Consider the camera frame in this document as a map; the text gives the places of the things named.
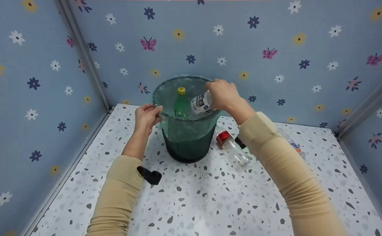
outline sleeve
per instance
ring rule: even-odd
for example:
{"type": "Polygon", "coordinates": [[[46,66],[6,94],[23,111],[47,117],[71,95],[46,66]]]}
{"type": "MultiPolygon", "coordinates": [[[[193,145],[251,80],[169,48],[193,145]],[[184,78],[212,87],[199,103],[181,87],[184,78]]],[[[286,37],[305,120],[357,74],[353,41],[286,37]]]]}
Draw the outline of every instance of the sleeve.
{"type": "Polygon", "coordinates": [[[239,126],[239,139],[261,162],[284,197],[295,236],[347,235],[312,170],[265,114],[257,112],[239,126]]]}
{"type": "Polygon", "coordinates": [[[86,236],[126,236],[131,212],[140,193],[143,177],[137,172],[142,162],[118,156],[110,167],[99,194],[86,236]]]}

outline terrazzo surface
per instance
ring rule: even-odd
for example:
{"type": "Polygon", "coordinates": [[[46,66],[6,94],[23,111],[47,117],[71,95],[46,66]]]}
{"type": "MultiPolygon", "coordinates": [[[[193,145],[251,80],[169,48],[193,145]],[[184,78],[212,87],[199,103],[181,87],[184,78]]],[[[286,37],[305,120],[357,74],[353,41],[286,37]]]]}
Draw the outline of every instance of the terrazzo surface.
{"type": "MultiPolygon", "coordinates": [[[[116,106],[32,236],[85,235],[106,173],[133,132],[136,108],[116,106]]],[[[306,153],[349,235],[382,235],[382,221],[331,131],[276,125],[306,153]]],[[[238,133],[231,117],[222,116],[218,126],[238,133]]],[[[145,155],[143,166],[163,177],[159,185],[143,184],[129,236],[293,235],[284,199],[255,159],[239,171],[212,141],[203,160],[182,164],[169,156],[157,128],[145,155]]]]}

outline yellow bottle cap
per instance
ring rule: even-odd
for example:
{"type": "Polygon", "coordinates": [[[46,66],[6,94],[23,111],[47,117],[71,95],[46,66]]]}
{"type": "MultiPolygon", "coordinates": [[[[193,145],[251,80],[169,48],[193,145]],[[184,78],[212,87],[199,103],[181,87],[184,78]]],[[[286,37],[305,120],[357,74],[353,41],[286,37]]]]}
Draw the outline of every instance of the yellow bottle cap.
{"type": "Polygon", "coordinates": [[[179,95],[184,95],[185,94],[185,88],[184,87],[179,87],[177,89],[177,92],[178,92],[179,95]]]}

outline pink butterfly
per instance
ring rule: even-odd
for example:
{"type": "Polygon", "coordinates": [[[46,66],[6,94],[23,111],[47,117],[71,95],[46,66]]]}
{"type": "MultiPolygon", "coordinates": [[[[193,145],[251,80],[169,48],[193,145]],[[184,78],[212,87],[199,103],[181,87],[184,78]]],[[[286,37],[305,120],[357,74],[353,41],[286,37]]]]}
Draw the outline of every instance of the pink butterfly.
{"type": "Polygon", "coordinates": [[[377,56],[377,53],[373,56],[373,55],[370,55],[368,58],[367,58],[367,62],[366,62],[366,65],[372,65],[372,66],[377,66],[377,64],[379,62],[382,61],[382,55],[380,56],[377,56]]]}
{"type": "Polygon", "coordinates": [[[269,50],[269,48],[267,48],[268,50],[263,50],[262,51],[262,58],[268,58],[268,59],[272,59],[272,57],[274,56],[274,55],[276,55],[277,54],[277,52],[278,52],[278,50],[276,49],[276,50],[274,50],[274,48],[270,51],[269,50]]]}
{"type": "Polygon", "coordinates": [[[150,38],[148,41],[146,38],[144,38],[144,40],[140,39],[140,43],[143,46],[143,50],[150,50],[152,52],[155,51],[156,39],[150,38]]]}

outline green trash can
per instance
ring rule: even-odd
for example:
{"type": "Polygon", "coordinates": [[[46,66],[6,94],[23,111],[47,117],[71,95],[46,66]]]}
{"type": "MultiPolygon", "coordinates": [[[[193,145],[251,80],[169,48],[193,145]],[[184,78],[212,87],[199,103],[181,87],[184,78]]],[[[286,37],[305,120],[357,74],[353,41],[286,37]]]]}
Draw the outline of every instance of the green trash can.
{"type": "Polygon", "coordinates": [[[190,100],[205,92],[204,85],[211,80],[202,76],[176,76],[161,83],[153,93],[153,104],[163,106],[160,116],[166,149],[171,157],[182,163],[194,163],[206,156],[210,149],[220,111],[208,115],[192,114],[176,117],[174,104],[177,89],[184,87],[190,100]]]}

